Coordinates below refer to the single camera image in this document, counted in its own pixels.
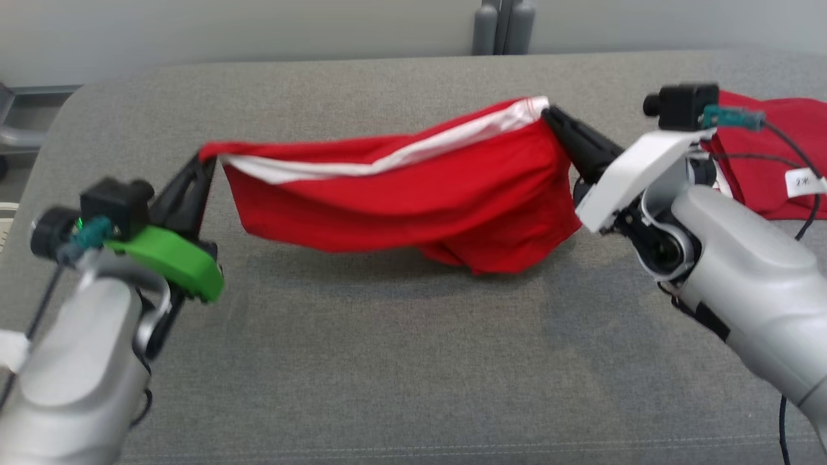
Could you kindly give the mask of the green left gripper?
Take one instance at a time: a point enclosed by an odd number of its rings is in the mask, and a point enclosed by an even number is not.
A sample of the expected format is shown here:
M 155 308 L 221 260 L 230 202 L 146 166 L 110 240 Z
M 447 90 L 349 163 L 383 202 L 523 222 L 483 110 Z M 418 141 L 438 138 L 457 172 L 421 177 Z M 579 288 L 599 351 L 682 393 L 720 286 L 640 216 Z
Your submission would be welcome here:
M 169 223 L 176 233 L 147 225 L 128 241 L 105 242 L 110 250 L 127 254 L 207 303 L 217 301 L 224 291 L 224 274 L 215 258 L 190 241 L 199 239 L 216 161 L 194 155 L 151 204 L 151 223 Z

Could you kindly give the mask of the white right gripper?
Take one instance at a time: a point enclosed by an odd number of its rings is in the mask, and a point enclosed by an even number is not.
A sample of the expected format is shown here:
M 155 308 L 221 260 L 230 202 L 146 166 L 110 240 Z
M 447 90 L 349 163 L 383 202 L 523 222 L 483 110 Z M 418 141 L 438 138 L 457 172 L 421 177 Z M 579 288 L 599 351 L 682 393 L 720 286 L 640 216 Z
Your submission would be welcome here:
M 541 117 L 573 167 L 587 183 L 597 183 L 576 207 L 582 225 L 602 232 L 638 201 L 643 226 L 654 236 L 717 236 L 720 195 L 694 186 L 688 173 L 690 148 L 711 140 L 716 129 L 699 132 L 654 130 L 629 149 L 599 130 L 550 106 Z

